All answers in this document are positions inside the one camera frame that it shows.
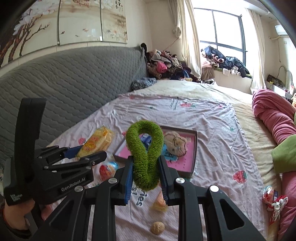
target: quilted fabric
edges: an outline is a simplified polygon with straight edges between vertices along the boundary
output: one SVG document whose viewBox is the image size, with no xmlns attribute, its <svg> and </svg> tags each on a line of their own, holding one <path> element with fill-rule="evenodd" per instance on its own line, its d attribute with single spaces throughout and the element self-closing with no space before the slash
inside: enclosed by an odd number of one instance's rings
<svg viewBox="0 0 296 241">
<path fill-rule="evenodd" d="M 0 162 L 14 153 L 18 109 L 24 97 L 47 99 L 36 148 L 147 76 L 139 48 L 88 47 L 46 55 L 0 77 Z"/>
</svg>

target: beige curtain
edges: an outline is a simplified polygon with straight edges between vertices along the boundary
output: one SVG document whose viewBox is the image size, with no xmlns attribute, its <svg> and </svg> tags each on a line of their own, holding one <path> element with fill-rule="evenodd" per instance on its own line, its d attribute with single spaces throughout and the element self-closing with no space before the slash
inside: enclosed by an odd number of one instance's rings
<svg viewBox="0 0 296 241">
<path fill-rule="evenodd" d="M 260 15 L 250 9 L 246 9 L 247 13 L 251 20 L 253 21 L 256 37 L 258 42 L 258 56 L 255 56 L 255 61 L 257 64 L 254 66 L 253 71 L 253 82 L 251 85 L 251 92 L 253 93 L 258 89 L 266 89 L 265 79 L 264 79 L 264 64 L 265 64 L 265 43 L 264 43 L 264 33 L 262 28 L 262 23 L 260 19 Z"/>
<path fill-rule="evenodd" d="M 179 24 L 181 28 L 182 57 L 187 66 L 191 68 L 192 74 L 200 78 L 200 48 L 191 0 L 168 0 L 168 2 L 175 25 L 177 27 Z"/>
</svg>

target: black window frame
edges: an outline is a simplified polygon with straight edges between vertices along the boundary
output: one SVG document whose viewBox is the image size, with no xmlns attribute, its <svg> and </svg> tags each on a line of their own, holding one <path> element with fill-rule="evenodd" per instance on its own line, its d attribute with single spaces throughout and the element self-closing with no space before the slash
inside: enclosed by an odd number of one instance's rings
<svg viewBox="0 0 296 241">
<path fill-rule="evenodd" d="M 207 10 L 207 11 L 211 11 L 212 12 L 212 17 L 213 17 L 213 22 L 214 22 L 214 29 L 215 29 L 215 39 L 216 39 L 216 42 L 209 42 L 209 41 L 202 41 L 200 40 L 201 43 L 206 43 L 206 44 L 213 44 L 213 45 L 216 45 L 217 47 L 225 47 L 225 48 L 229 48 L 229 49 L 234 49 L 234 50 L 237 50 L 237 51 L 240 51 L 243 53 L 243 64 L 246 66 L 246 41 L 245 41 L 245 38 L 244 38 L 244 26 L 242 24 L 242 15 L 235 15 L 235 14 L 232 14 L 232 13 L 228 13 L 228 12 L 223 12 L 223 11 L 218 11 L 218 10 L 213 10 L 213 9 L 207 9 L 207 8 L 198 8 L 198 7 L 195 7 L 194 9 L 200 9 L 200 10 Z M 241 37 L 242 37 L 242 48 L 237 48 L 237 47 L 234 47 L 234 46 L 230 46 L 230 45 L 226 45 L 226 44 L 220 44 L 218 43 L 218 40 L 217 40 L 217 30 L 216 30 L 216 23 L 215 23 L 215 17 L 214 17 L 214 12 L 221 12 L 221 13 L 225 13 L 225 14 L 229 14 L 229 15 L 232 15 L 232 16 L 235 16 L 238 18 L 238 21 L 239 21 L 239 28 L 240 28 L 240 32 L 241 32 Z"/>
</svg>

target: human hand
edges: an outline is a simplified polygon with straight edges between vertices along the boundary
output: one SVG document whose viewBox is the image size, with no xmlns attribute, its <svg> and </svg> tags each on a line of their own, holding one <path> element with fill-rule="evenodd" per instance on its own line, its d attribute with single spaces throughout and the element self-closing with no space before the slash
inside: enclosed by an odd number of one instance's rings
<svg viewBox="0 0 296 241">
<path fill-rule="evenodd" d="M 31 212 L 34 205 L 35 201 L 33 199 L 13 206 L 8 206 L 5 201 L 3 214 L 7 224 L 13 229 L 27 230 L 24 216 Z"/>
</svg>

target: green fuzzy hair band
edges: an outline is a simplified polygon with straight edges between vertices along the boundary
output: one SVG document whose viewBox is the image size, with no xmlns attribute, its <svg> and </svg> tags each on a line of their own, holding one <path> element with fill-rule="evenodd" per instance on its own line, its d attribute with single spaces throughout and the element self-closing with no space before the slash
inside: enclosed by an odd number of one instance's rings
<svg viewBox="0 0 296 241">
<path fill-rule="evenodd" d="M 146 153 L 146 149 L 139 138 L 139 135 L 143 133 L 147 133 L 152 137 L 148 153 Z M 133 155 L 133 179 L 135 184 L 145 191 L 154 189 L 159 181 L 157 159 L 163 147 L 161 128 L 151 121 L 138 121 L 127 130 L 126 143 Z"/>
</svg>

